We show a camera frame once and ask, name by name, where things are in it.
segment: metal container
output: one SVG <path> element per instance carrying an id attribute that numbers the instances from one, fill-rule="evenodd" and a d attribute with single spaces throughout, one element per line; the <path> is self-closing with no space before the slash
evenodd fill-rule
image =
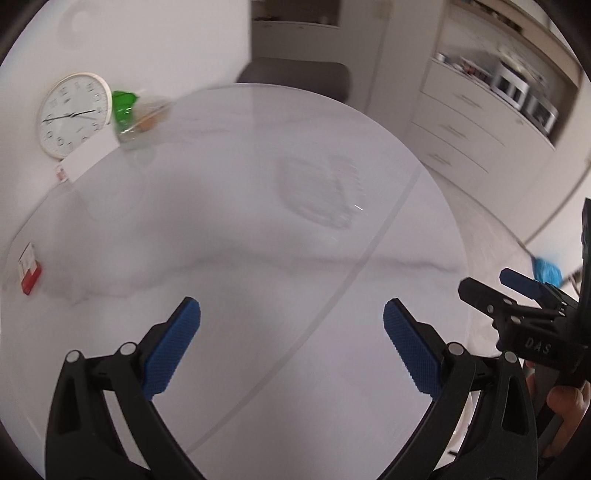
<path id="1" fill-rule="evenodd" d="M 558 110 L 548 99 L 538 93 L 530 93 L 521 113 L 546 137 L 558 118 Z"/>
<path id="2" fill-rule="evenodd" d="M 525 76 L 500 60 L 491 81 L 491 90 L 509 105 L 521 110 L 530 86 Z"/>

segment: white marble tabletop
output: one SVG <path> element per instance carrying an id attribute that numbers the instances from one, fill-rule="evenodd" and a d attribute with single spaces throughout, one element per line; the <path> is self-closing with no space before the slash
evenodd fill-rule
<path id="1" fill-rule="evenodd" d="M 17 445 L 43 468 L 67 351 L 113 353 L 192 296 L 202 326 L 154 403 L 208 478 L 377 478 L 430 402 L 384 304 L 467 334 L 462 240 L 428 172 L 362 113 L 275 86 L 191 94 L 133 146 L 57 186 L 9 250 L 0 417 L 21 418 Z"/>

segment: silver screw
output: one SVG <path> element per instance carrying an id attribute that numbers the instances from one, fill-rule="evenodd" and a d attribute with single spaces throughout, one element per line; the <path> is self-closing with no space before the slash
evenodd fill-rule
<path id="1" fill-rule="evenodd" d="M 513 352 L 505 352 L 505 360 L 510 364 L 514 364 L 517 361 L 517 355 Z"/>
<path id="2" fill-rule="evenodd" d="M 459 343 L 450 343 L 449 346 L 447 347 L 447 349 L 449 350 L 449 352 L 452 355 L 455 355 L 455 356 L 460 356 L 461 354 L 464 353 L 464 347 L 462 345 L 460 345 Z"/>
<path id="3" fill-rule="evenodd" d="M 133 342 L 124 343 L 123 345 L 121 345 L 121 348 L 119 348 L 119 353 L 121 355 L 131 355 L 135 352 L 136 347 L 137 345 Z"/>
<path id="4" fill-rule="evenodd" d="M 66 362 L 68 362 L 69 364 L 73 364 L 79 358 L 80 352 L 78 350 L 72 350 L 71 352 L 68 352 L 68 354 L 66 355 Z"/>

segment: clock hand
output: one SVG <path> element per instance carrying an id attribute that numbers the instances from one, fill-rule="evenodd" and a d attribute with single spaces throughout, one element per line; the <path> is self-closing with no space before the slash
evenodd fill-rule
<path id="1" fill-rule="evenodd" d="M 96 112 L 96 110 L 87 110 L 86 112 L 73 113 L 73 114 L 71 114 L 70 116 L 71 116 L 72 118 L 74 118 L 75 116 L 82 115 L 82 114 L 84 114 L 84 113 L 91 113 L 91 112 Z"/>
<path id="2" fill-rule="evenodd" d="M 45 120 L 41 120 L 41 123 L 51 122 L 53 120 L 58 120 L 60 118 L 68 118 L 69 116 L 72 116 L 72 115 L 52 116 L 51 118 L 46 118 Z"/>
<path id="3" fill-rule="evenodd" d="M 42 120 L 41 123 L 43 123 L 43 122 L 51 122 L 53 120 L 58 120 L 60 118 L 74 118 L 75 116 L 82 115 L 83 113 L 91 113 L 91 112 L 94 112 L 94 111 L 96 111 L 96 110 L 87 110 L 86 112 L 70 113 L 70 115 L 53 116 L 51 118 L 46 118 L 45 120 Z"/>

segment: chair backrest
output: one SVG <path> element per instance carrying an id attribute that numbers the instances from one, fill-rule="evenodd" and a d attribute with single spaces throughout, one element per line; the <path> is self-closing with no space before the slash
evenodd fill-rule
<path id="1" fill-rule="evenodd" d="M 247 65 L 238 83 L 299 88 L 344 103 L 349 98 L 351 74 L 342 63 L 261 57 Z"/>

